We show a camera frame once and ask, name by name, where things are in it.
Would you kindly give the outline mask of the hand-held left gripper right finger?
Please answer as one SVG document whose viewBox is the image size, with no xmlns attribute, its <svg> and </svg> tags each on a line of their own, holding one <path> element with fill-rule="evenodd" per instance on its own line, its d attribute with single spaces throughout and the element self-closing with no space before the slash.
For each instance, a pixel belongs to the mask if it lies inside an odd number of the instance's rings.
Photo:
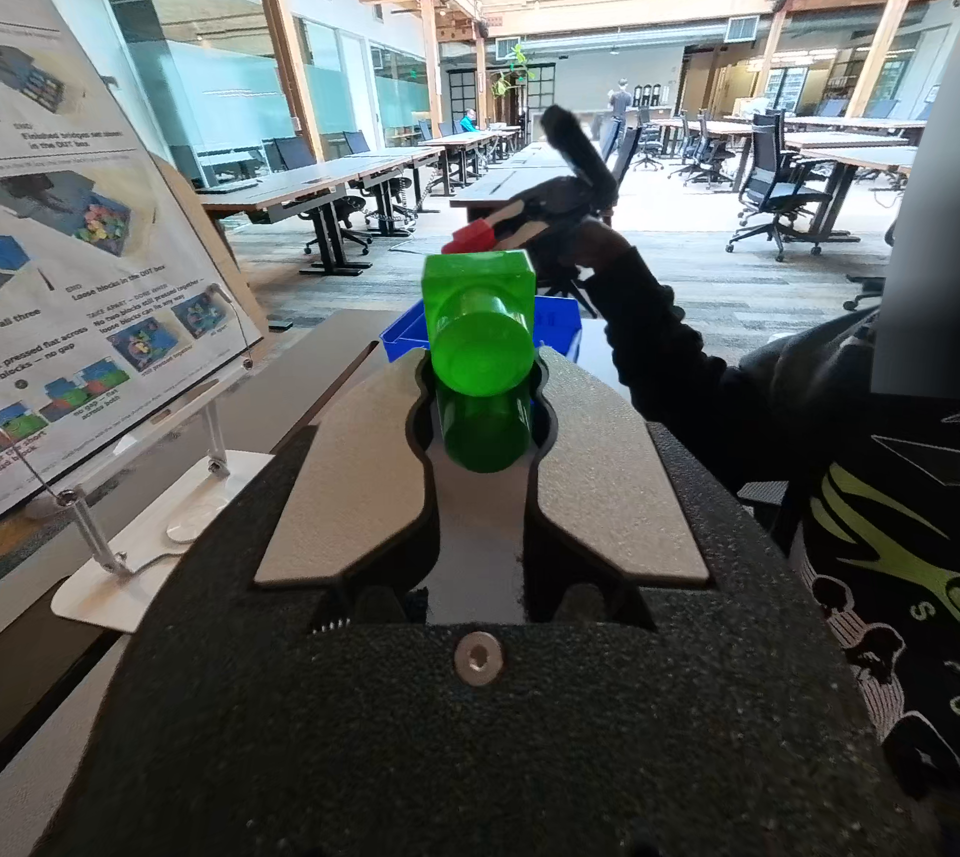
<svg viewBox="0 0 960 857">
<path fill-rule="evenodd" d="M 527 516 L 615 579 L 706 588 L 712 576 L 642 416 L 612 387 L 549 347 L 535 402 L 546 437 L 531 465 Z"/>
</svg>

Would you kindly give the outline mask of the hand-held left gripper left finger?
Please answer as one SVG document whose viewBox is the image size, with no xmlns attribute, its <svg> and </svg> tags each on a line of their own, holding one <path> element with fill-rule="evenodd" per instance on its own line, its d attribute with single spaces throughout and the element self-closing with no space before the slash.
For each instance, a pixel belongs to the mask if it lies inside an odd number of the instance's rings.
<svg viewBox="0 0 960 857">
<path fill-rule="evenodd" d="M 355 386 L 320 419 L 254 581 L 407 591 L 437 563 L 432 371 L 416 349 Z"/>
</svg>

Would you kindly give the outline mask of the red mega block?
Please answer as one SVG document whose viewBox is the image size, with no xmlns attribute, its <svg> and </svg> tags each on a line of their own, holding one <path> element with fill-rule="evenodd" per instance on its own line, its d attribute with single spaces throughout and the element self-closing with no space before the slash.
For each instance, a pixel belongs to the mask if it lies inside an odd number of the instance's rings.
<svg viewBox="0 0 960 857">
<path fill-rule="evenodd" d="M 443 255 L 460 255 L 493 251 L 498 244 L 496 227 L 486 218 L 477 218 L 454 231 L 440 249 Z"/>
</svg>

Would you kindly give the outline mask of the blue plastic bin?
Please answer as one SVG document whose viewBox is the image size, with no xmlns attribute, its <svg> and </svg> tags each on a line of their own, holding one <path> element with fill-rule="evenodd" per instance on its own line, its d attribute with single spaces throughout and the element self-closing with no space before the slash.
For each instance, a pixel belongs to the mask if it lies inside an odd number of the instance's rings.
<svg viewBox="0 0 960 857">
<path fill-rule="evenodd" d="M 534 299 L 534 347 L 550 347 L 577 361 L 582 335 L 581 306 L 572 298 L 537 295 Z M 392 363 L 416 349 L 429 349 L 425 304 L 419 300 L 380 334 Z"/>
</svg>

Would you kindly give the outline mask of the green mega block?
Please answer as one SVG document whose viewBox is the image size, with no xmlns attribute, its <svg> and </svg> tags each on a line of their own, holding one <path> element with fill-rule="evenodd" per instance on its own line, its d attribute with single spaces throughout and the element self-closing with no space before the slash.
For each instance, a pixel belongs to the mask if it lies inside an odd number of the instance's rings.
<svg viewBox="0 0 960 857">
<path fill-rule="evenodd" d="M 531 441 L 536 275 L 524 250 L 435 254 L 421 293 L 446 454 L 491 474 Z"/>
</svg>

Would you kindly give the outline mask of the long dark table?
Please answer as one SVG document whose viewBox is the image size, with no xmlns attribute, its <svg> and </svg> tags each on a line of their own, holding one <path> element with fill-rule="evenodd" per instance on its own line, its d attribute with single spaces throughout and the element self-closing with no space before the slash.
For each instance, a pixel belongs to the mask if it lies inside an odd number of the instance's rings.
<svg viewBox="0 0 960 857">
<path fill-rule="evenodd" d="M 372 264 L 347 258 L 336 203 L 352 192 L 374 191 L 378 228 L 387 236 L 400 236 L 390 181 L 400 179 L 408 170 L 416 172 L 422 164 L 438 164 L 442 160 L 443 152 L 436 147 L 390 148 L 283 170 L 253 183 L 226 184 L 198 196 L 203 209 L 213 218 L 243 214 L 260 225 L 274 225 L 289 218 L 309 221 L 319 254 L 301 267 L 300 274 L 355 277 Z"/>
<path fill-rule="evenodd" d="M 483 176 L 456 191 L 449 205 L 462 211 L 471 222 L 550 179 L 571 176 L 573 170 L 558 150 L 546 142 L 529 143 L 504 163 L 490 166 Z"/>
</svg>

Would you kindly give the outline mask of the potted green plant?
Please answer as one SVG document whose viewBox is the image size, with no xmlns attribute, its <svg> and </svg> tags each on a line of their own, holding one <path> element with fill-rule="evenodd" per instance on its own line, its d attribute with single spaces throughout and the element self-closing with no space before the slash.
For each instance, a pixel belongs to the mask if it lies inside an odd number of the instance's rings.
<svg viewBox="0 0 960 857">
<path fill-rule="evenodd" d="M 502 66 L 497 70 L 491 90 L 497 97 L 508 92 L 522 89 L 529 80 L 529 65 L 520 38 L 499 39 L 496 41 L 496 57 Z"/>
</svg>

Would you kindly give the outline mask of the person's printed top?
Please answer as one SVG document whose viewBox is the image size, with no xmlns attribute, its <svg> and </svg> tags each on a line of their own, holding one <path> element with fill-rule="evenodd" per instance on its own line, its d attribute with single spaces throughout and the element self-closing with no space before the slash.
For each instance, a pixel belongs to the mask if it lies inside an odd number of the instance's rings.
<svg viewBox="0 0 960 857">
<path fill-rule="evenodd" d="M 911 798 L 958 806 L 958 402 L 871 391 L 880 308 L 741 360 L 769 405 L 776 536 L 840 645 Z"/>
</svg>

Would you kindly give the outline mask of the printed instruction sheet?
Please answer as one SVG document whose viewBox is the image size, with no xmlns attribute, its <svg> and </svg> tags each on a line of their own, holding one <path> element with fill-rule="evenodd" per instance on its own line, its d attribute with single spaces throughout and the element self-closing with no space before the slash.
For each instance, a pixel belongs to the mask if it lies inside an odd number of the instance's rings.
<svg viewBox="0 0 960 857">
<path fill-rule="evenodd" d="M 1 510 L 263 337 L 53 0 L 1 0 Z"/>
</svg>

